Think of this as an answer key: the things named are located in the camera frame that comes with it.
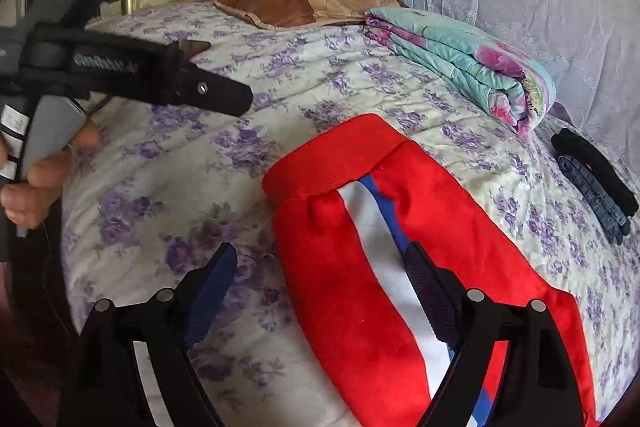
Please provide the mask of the left hand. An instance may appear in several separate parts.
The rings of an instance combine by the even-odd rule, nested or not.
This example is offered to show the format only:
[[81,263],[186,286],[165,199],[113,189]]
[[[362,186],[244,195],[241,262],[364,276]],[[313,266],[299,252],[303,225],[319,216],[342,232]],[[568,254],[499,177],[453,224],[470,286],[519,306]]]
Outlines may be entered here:
[[77,169],[81,156],[94,150],[99,143],[100,129],[87,119],[63,150],[29,169],[26,182],[2,187],[1,207],[8,220],[26,230],[41,225],[51,206],[61,197],[63,185]]

